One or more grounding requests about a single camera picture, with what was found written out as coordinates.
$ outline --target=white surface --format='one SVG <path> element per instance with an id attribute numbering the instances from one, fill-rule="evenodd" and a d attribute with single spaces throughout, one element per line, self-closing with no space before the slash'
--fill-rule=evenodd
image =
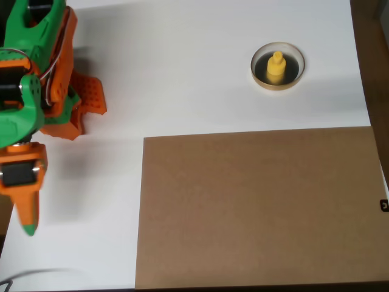
<path id="1" fill-rule="evenodd" d="M 74 142 L 35 136 L 49 155 L 40 226 L 29 238 L 13 213 L 0 278 L 69 270 L 13 291 L 134 287 L 144 137 L 370 124 L 349 0 L 137 1 L 78 19 L 75 53 L 101 78 L 108 113 L 88 114 Z M 284 92 L 250 76 L 273 41 L 307 62 Z"/>

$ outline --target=orange robot part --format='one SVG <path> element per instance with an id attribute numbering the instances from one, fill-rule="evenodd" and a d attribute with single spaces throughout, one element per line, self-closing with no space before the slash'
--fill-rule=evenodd
<path id="1" fill-rule="evenodd" d="M 31 174 L 34 182 L 15 183 L 7 185 L 5 171 L 8 167 L 16 165 L 31 165 Z M 37 142 L 13 145 L 0 150 L 0 193 L 7 195 L 12 200 L 19 214 L 19 219 L 24 230 L 33 235 L 39 221 L 39 191 L 47 169 L 46 148 Z"/>

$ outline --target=cardboard sheet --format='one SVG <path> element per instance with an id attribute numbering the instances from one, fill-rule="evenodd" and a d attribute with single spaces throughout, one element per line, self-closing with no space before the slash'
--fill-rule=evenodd
<path id="1" fill-rule="evenodd" d="M 136 288 L 389 280 L 370 127 L 145 139 Z"/>

